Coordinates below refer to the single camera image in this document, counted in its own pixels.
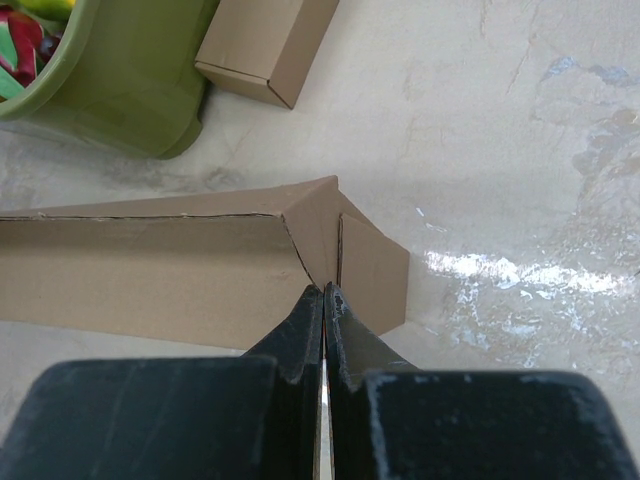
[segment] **black metal tool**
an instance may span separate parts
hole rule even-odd
[[[589,380],[420,370],[329,285],[241,358],[53,367],[14,422],[0,480],[317,477],[323,320],[337,480],[638,478]]]

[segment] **closed cardboard box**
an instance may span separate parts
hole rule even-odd
[[[404,322],[409,255],[335,177],[0,218],[0,319],[246,349],[306,285],[376,333]]]
[[[338,0],[222,0],[196,58],[218,87],[293,108]]]

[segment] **yellow fruit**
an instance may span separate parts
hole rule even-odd
[[[20,4],[34,15],[45,20],[66,22],[76,0],[20,0]]]

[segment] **concrete floor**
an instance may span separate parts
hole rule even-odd
[[[388,343],[424,368],[584,373],[638,455],[639,24],[633,0],[343,0],[295,111],[216,92],[166,163],[0,134],[0,209],[338,174],[413,254]],[[54,361],[209,353],[0,322],[0,432]]]

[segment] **green plastic container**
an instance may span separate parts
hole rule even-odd
[[[202,130],[206,80],[193,64],[218,3],[77,0],[56,54],[0,103],[0,122],[138,157],[180,154]]]

